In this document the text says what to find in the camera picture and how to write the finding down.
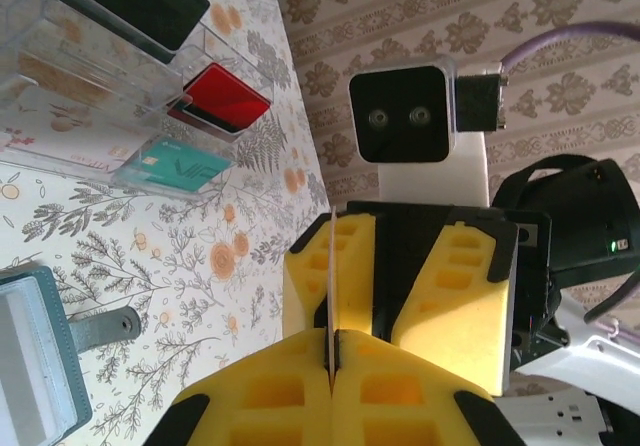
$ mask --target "black card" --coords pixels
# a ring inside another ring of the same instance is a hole
[[[169,63],[207,0],[60,0],[144,52]]]

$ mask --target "black cable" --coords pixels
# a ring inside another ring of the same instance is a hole
[[[611,296],[587,311],[584,315],[585,323],[592,323],[596,319],[604,316],[637,292],[640,292],[640,268],[631,273],[631,276],[629,276]]]

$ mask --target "camera lens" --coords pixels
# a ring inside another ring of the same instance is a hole
[[[372,128],[382,129],[389,124],[389,116],[381,109],[374,109],[369,113],[369,124]]]
[[[413,126],[426,126],[431,121],[431,113],[424,106],[418,106],[409,113],[409,121]]]

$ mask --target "yellow foam pad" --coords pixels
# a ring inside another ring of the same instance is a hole
[[[322,329],[305,331],[180,393],[174,404],[196,394],[210,398],[189,445],[330,445],[324,336]]]
[[[313,328],[316,310],[327,295],[330,222],[325,222],[299,253],[284,257],[283,334]],[[371,333],[375,217],[337,219],[335,262],[339,329]]]
[[[490,283],[496,240],[462,222],[436,240],[394,324],[392,344],[503,394],[509,280]]]
[[[359,331],[340,331],[333,446],[478,446],[454,393],[478,386]]]
[[[342,330],[332,391],[325,335],[304,331],[198,381],[172,408],[206,395],[202,415],[183,411],[163,421],[198,419],[187,446],[480,446],[454,396],[492,401],[477,385],[366,333]],[[158,439],[153,444],[164,444]]]

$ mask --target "orange flower pattern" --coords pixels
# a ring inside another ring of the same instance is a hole
[[[240,29],[242,27],[242,16],[240,16],[240,12],[235,7],[229,6],[227,14],[229,16],[231,26],[236,29]]]
[[[54,116],[50,123],[51,129],[59,133],[67,133],[79,127],[90,128],[93,124],[91,109],[87,106],[67,108],[51,104],[50,112]]]
[[[223,281],[231,278],[236,267],[233,249],[227,243],[218,243],[211,248],[210,262],[213,274]]]
[[[227,315],[223,315],[222,319],[225,321],[225,336],[231,336],[231,343],[235,346],[236,341],[238,340],[238,320],[236,317],[229,313]]]
[[[246,233],[237,233],[233,238],[233,251],[243,257],[249,254],[249,238]]]
[[[138,248],[138,251],[144,251],[147,249],[147,235],[138,231],[138,228],[133,229],[133,242],[131,243],[131,249]]]
[[[14,200],[20,196],[20,190],[15,184],[3,184],[2,188],[0,188],[0,194],[2,194],[5,199]]]
[[[307,175],[300,168],[296,171],[296,178],[298,179],[299,186],[304,186],[307,183]]]
[[[211,21],[216,30],[224,35],[229,36],[231,34],[231,20],[227,14],[227,11],[221,4],[214,4],[211,6]]]
[[[64,31],[64,37],[71,41],[72,43],[81,43],[82,42],[82,30],[80,26],[71,21],[68,18],[64,18],[62,20],[62,30]]]
[[[233,207],[233,204],[227,204],[224,207],[224,220],[227,223],[233,223],[236,219],[236,208]]]
[[[291,194],[298,192],[298,178],[296,173],[293,172],[293,169],[287,168],[284,170],[284,183],[287,187],[287,191]]]

